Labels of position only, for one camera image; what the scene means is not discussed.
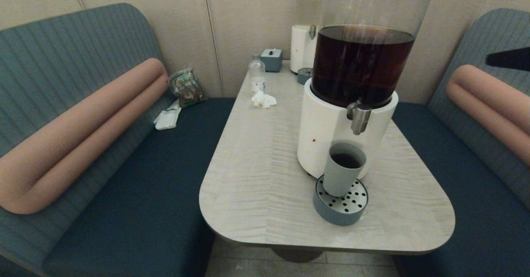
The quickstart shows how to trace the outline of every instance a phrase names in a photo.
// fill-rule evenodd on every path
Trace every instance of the snack bag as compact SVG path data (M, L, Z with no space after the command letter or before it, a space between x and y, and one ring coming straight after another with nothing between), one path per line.
M171 92L180 100L182 108L206 101L191 68L172 74L167 78L167 83Z

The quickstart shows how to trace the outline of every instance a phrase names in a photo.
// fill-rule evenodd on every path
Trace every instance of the table pedestal base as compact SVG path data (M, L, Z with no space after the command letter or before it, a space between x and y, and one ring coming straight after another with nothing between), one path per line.
M279 257L289 262L306 263L315 260L323 251L295 250L295 249L272 249Z

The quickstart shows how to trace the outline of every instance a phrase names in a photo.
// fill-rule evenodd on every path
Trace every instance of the dark brown tea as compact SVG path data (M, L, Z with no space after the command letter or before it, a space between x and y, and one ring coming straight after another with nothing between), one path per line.
M351 156L350 154L332 154L331 159L335 161L335 163L339 164L342 167L346 168L359 168L361 167L361 163L356 160L355 157Z
M328 26L318 32L311 90L346 107L361 99L386 105L414 43L409 33L380 26Z

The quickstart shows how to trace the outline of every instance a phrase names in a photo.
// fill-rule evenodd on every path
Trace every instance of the beige wall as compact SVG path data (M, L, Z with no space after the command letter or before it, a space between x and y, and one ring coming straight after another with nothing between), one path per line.
M0 29L79 10L77 0L0 0Z
M276 47L290 56L295 0L0 0L0 28L119 2L146 15L169 72L191 64L208 96L236 96L253 52ZM397 87L400 100L426 103L463 34L498 7L530 11L530 0L432 0Z

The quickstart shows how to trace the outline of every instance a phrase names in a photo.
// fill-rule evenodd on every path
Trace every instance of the pink bolster cushion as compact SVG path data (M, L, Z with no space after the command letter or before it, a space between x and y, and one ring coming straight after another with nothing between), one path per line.
M94 92L0 158L0 206L29 214L53 203L167 89L150 58Z
M452 102L530 166L530 97L475 66L457 68L446 86Z

